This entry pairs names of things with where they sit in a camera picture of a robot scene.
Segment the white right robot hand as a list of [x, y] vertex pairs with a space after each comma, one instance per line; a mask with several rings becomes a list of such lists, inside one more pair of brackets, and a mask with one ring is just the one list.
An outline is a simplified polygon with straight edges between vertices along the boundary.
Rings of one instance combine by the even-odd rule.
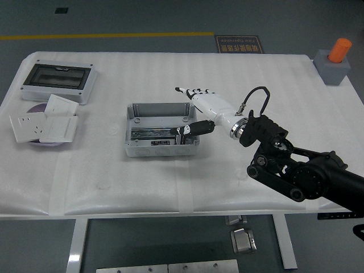
[[246, 121], [243, 116], [235, 114], [236, 110], [215, 92], [208, 89], [183, 89], [176, 87], [177, 92], [186, 95], [194, 104], [195, 108], [202, 112], [207, 119], [215, 125], [222, 126], [227, 134], [237, 139], [237, 132]]

